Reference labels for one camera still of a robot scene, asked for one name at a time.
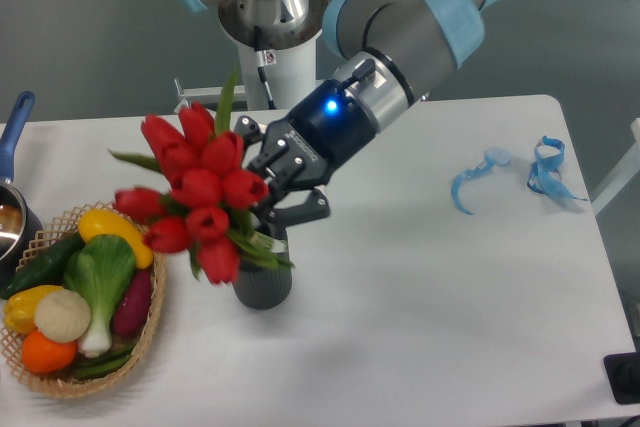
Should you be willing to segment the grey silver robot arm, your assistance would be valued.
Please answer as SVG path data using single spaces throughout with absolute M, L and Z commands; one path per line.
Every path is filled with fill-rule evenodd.
M 482 11 L 498 0 L 183 0 L 215 10 L 236 44 L 250 110 L 281 108 L 259 126 L 250 169 L 269 194 L 252 210 L 280 233 L 328 216 L 332 174 L 481 45 Z

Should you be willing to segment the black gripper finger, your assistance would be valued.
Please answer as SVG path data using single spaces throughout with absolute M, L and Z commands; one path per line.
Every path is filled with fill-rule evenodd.
M 263 141 L 265 126 L 243 115 L 238 118 L 234 132 L 242 138 L 245 145 L 254 145 Z
M 288 237 L 290 227 L 328 218 L 331 213 L 329 200 L 320 188 L 314 188 L 298 204 L 285 207 L 268 207 L 253 212 L 253 223 L 257 231 L 277 240 Z

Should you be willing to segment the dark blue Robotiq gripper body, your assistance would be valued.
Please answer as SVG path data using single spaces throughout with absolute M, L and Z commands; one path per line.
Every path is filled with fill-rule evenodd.
M 373 117 L 347 91 L 347 82 L 330 79 L 267 126 L 259 155 L 249 170 L 271 189 L 290 192 L 326 184 L 332 174 L 376 135 Z

